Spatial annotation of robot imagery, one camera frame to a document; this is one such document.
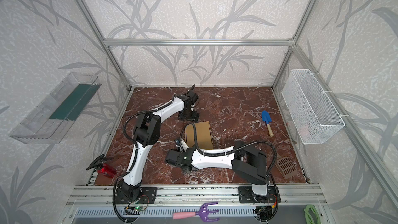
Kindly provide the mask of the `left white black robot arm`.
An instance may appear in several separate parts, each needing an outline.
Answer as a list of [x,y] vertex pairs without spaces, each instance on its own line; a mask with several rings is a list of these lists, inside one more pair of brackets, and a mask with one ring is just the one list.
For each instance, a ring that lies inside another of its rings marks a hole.
[[139,112],[127,119],[123,135],[134,145],[126,171],[117,177],[113,187],[113,203],[123,196],[129,202],[137,201],[142,195],[141,183],[147,157],[152,146],[159,140],[161,124],[174,114],[182,121],[197,121],[199,113],[194,110],[199,96],[193,85],[187,92],[174,94],[168,102],[151,110]]

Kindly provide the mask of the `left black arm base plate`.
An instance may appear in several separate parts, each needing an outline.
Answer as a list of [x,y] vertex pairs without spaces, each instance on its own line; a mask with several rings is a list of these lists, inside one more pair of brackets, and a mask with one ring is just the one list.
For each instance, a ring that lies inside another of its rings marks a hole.
[[142,187],[137,198],[133,201],[126,197],[119,188],[116,189],[115,201],[116,205],[128,203],[132,204],[154,204],[157,195],[157,187]]

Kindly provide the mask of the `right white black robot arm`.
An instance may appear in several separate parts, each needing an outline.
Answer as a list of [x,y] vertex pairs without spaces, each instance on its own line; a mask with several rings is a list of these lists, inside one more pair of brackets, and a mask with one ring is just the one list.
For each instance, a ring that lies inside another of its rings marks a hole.
[[207,168],[230,169],[252,185],[254,195],[268,195],[272,180],[271,170],[277,160],[277,150],[271,142],[236,142],[229,148],[204,150],[199,147],[195,124],[188,123],[183,129],[188,126],[193,127],[194,146],[185,150],[170,150],[166,163],[181,168],[184,172]]

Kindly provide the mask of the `brown cardboard box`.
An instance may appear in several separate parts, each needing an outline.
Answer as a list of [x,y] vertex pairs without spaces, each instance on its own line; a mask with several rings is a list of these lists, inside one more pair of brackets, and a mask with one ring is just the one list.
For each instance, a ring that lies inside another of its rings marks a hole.
[[[197,122],[195,123],[195,128],[197,131],[197,141],[201,149],[213,149],[210,122]],[[185,129],[185,143],[188,147],[193,147],[194,142],[194,130],[192,125],[188,125]]]

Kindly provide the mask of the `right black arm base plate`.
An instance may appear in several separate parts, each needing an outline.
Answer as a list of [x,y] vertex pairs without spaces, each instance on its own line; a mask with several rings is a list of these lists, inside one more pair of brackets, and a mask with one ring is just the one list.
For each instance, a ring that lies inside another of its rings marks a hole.
[[251,186],[240,186],[238,187],[238,197],[240,203],[249,204],[275,204],[281,203],[281,198],[279,195],[279,189],[274,186],[267,187],[267,193],[265,196],[256,195],[252,191]]

